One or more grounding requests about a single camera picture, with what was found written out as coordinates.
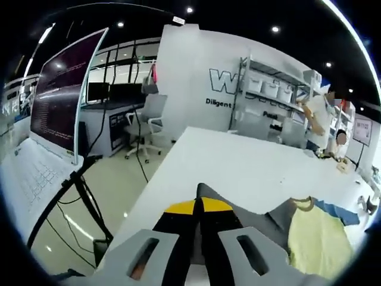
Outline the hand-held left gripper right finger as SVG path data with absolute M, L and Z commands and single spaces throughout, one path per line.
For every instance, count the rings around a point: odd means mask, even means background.
M 244 228 L 224 201 L 201 197 L 201 251 L 211 285 L 286 285 L 286 252 L 253 227 Z

